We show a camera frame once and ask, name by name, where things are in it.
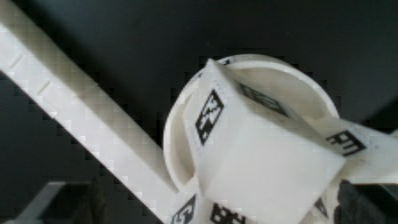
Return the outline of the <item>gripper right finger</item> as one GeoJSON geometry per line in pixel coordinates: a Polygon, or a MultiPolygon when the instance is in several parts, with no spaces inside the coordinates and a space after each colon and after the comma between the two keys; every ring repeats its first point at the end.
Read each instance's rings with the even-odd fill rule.
{"type": "Polygon", "coordinates": [[[335,224],[398,224],[398,184],[342,181],[335,224]]]}

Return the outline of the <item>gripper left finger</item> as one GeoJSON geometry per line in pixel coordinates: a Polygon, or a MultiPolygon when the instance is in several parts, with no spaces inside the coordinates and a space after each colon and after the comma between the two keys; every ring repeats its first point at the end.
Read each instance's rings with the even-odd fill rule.
{"type": "Polygon", "coordinates": [[[8,224],[104,224],[104,191],[95,182],[51,182],[8,224]]]}

